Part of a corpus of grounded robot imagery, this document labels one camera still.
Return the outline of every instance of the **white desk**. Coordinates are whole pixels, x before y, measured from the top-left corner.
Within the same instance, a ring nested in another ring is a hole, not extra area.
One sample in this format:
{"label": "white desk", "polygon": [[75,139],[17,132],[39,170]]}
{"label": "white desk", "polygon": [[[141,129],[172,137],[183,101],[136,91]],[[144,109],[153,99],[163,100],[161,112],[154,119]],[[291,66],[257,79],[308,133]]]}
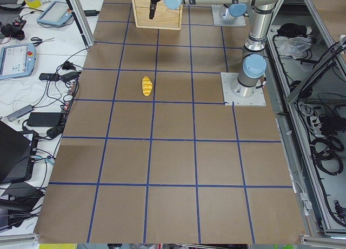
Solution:
{"label": "white desk", "polygon": [[[84,9],[96,9],[100,10],[103,0],[81,0],[82,6]],[[39,9],[47,8],[49,3],[42,5]],[[21,12],[21,15],[29,13],[30,9],[24,9]],[[68,25],[63,28],[43,28],[36,23],[36,18],[39,16],[39,13],[29,14],[24,17],[27,20],[25,27],[23,28],[25,32],[25,39],[22,41],[17,41],[12,39],[9,43],[6,43],[3,46],[14,45],[19,43],[30,43],[31,37],[39,37],[42,39],[47,39],[51,37],[55,37],[55,41],[53,42],[45,42],[39,45],[36,48],[36,62],[35,68],[32,72],[32,75],[24,78],[17,79],[6,79],[0,81],[0,116],[7,116],[10,113],[28,105],[34,105],[38,100],[42,97],[46,82],[41,82],[38,78],[42,72],[55,72],[58,65],[65,62],[70,55],[78,52],[85,48],[82,38],[79,34],[78,28],[76,26],[76,22]],[[95,30],[95,26],[97,23],[98,17],[88,17],[88,22],[91,27],[91,30]],[[86,59],[87,52],[83,51],[78,55],[69,59],[70,62],[74,64],[83,66]],[[59,71],[60,74],[65,74],[68,71]],[[51,88],[49,91],[50,95],[58,94],[58,91],[55,89],[54,83],[50,84]],[[67,93],[67,88],[62,82],[58,82],[57,86],[62,93],[62,96]],[[40,102],[39,106],[47,105],[51,103],[53,100],[45,96],[43,100]],[[55,102],[48,107],[37,108],[35,111],[39,112],[60,112],[60,103]],[[22,129],[22,122],[26,120],[29,115],[25,115],[22,118],[9,122],[6,118],[3,118],[2,121],[14,128],[17,131]],[[36,132],[41,134],[41,136],[45,136],[45,132],[47,131],[47,127],[36,127],[33,128]],[[58,145],[60,136],[55,138],[54,140],[40,140],[38,142],[38,148],[49,153],[53,153],[55,147]],[[46,154],[41,151],[37,151],[36,153],[39,156],[45,157]],[[53,166],[51,164],[47,164],[47,176],[43,182],[44,174],[45,174],[45,162],[37,162],[34,165],[34,170],[32,174],[32,178],[27,181],[28,184],[32,186],[43,186],[46,187],[49,182],[49,178],[51,175],[51,171]],[[6,188],[9,185],[0,185],[2,188]],[[36,206],[42,204],[43,198],[41,198]],[[20,227],[13,227],[11,230],[7,230],[1,232],[0,235],[17,235],[17,234],[30,234],[33,233],[35,225],[37,222],[37,218],[32,218],[30,220],[26,220],[22,223]]]}

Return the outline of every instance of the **white plastic bag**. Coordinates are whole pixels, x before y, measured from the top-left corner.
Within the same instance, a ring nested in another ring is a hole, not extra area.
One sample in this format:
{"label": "white plastic bag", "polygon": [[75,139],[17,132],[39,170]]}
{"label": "white plastic bag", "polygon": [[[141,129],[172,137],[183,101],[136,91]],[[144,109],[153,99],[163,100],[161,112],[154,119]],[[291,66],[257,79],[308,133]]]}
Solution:
{"label": "white plastic bag", "polygon": [[303,58],[307,55],[306,50],[311,47],[312,39],[308,37],[289,38],[278,48],[279,54],[291,56],[293,59]]}

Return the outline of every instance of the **white mounting plate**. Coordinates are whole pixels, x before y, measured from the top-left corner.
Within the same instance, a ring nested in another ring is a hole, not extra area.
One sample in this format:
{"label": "white mounting plate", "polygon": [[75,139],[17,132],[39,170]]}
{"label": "white mounting plate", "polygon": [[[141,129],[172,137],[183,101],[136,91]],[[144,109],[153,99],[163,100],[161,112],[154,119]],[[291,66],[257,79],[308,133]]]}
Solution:
{"label": "white mounting plate", "polygon": [[[262,88],[256,89],[255,93],[248,98],[242,98],[235,95],[231,89],[231,83],[238,77],[239,73],[221,73],[223,100],[226,106],[266,106],[264,94]],[[256,86],[261,86],[261,82],[258,81]]]}
{"label": "white mounting plate", "polygon": [[237,17],[232,21],[224,21],[220,18],[220,10],[223,6],[220,5],[212,5],[212,18],[214,20],[214,26],[237,26],[237,27],[245,27],[247,24],[245,22],[244,16]]}

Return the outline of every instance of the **wooden box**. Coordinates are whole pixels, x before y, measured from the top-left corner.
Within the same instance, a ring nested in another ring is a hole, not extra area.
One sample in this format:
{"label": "wooden box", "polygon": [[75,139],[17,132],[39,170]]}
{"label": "wooden box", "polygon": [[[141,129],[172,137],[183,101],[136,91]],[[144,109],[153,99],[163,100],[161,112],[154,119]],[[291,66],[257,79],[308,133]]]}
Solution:
{"label": "wooden box", "polygon": [[149,29],[180,30],[182,26],[182,5],[177,10],[168,9],[163,1],[157,3],[154,19],[149,19],[150,0],[132,0],[136,26]]}

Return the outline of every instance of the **yellow cup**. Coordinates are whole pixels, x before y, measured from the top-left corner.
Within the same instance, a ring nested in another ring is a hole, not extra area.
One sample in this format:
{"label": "yellow cup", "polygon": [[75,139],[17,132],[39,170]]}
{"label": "yellow cup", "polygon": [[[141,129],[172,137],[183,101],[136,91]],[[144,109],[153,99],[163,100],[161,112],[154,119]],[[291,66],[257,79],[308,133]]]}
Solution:
{"label": "yellow cup", "polygon": [[42,5],[40,0],[25,0],[25,3],[29,7],[34,8],[34,9],[37,9],[38,7],[40,7]]}

